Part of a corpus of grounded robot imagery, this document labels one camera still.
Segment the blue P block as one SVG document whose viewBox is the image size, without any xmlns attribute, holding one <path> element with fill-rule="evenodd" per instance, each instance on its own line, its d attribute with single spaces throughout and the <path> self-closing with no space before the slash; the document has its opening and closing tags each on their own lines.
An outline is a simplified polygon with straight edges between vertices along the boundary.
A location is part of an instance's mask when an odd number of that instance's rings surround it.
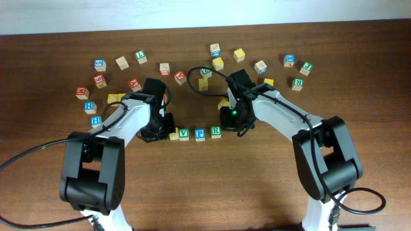
<svg viewBox="0 0 411 231">
<path fill-rule="evenodd" d="M 205 130 L 204 130 L 203 128 L 201 128 L 201 129 L 196 129 L 196 130 L 195 130 L 195 140 L 196 140 L 197 142 L 200 142 L 200 141 L 205 141 L 205 139 L 206 139 Z"/>
</svg>

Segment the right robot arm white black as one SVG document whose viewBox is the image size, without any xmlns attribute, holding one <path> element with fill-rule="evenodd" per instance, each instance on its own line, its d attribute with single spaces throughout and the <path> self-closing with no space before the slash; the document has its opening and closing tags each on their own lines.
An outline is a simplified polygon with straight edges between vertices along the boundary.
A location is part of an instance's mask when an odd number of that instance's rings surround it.
<svg viewBox="0 0 411 231">
<path fill-rule="evenodd" d="M 274 127 L 292 144 L 300 183 L 308 193 L 308 207 L 299 230 L 340 230 L 343 204 L 363 175 L 345 122 L 335 116 L 323 119 L 305 112 L 282 97 L 273 86 L 256 85 L 245 70 L 226 77 L 229 106 L 220 112 L 225 131 L 244 136 L 256 121 Z"/>
</svg>

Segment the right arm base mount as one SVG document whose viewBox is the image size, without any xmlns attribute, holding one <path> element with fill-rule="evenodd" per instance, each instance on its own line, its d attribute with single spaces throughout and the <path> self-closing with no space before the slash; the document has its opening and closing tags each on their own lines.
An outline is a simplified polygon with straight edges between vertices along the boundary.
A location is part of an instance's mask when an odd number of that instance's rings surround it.
<svg viewBox="0 0 411 231">
<path fill-rule="evenodd" d="M 377 231 L 376 227 L 372 226 L 342 226 L 338 227 L 338 231 Z"/>
</svg>

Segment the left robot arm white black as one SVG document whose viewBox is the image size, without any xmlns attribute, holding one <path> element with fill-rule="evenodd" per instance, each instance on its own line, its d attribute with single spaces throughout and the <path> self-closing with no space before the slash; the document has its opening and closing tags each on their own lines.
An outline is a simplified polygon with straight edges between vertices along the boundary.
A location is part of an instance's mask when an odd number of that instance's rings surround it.
<svg viewBox="0 0 411 231">
<path fill-rule="evenodd" d="M 164 82 L 146 79 L 143 89 L 129 92 L 101 125 L 68 137 L 60 180 L 60 199 L 80 211 L 95 230 L 131 230 L 121 200 L 125 191 L 125 148 L 134 138 L 167 139 L 175 132 L 165 111 Z"/>
</svg>

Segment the yellow C block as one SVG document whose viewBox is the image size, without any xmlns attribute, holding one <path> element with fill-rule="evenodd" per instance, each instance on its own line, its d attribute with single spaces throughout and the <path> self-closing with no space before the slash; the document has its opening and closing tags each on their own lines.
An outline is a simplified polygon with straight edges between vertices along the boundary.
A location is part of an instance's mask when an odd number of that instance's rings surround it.
<svg viewBox="0 0 411 231">
<path fill-rule="evenodd" d="M 179 129 L 178 128 L 176 128 L 174 132 L 169 134 L 169 139 L 171 141 L 179 140 Z"/>
</svg>

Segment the green V block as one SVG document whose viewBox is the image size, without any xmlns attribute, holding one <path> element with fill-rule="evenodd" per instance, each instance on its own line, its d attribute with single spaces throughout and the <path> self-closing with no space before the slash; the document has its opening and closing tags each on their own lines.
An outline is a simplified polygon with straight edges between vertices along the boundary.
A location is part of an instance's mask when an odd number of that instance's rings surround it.
<svg viewBox="0 0 411 231">
<path fill-rule="evenodd" d="M 188 128 L 179 128 L 179 140 L 180 141 L 189 140 L 189 129 Z"/>
</svg>

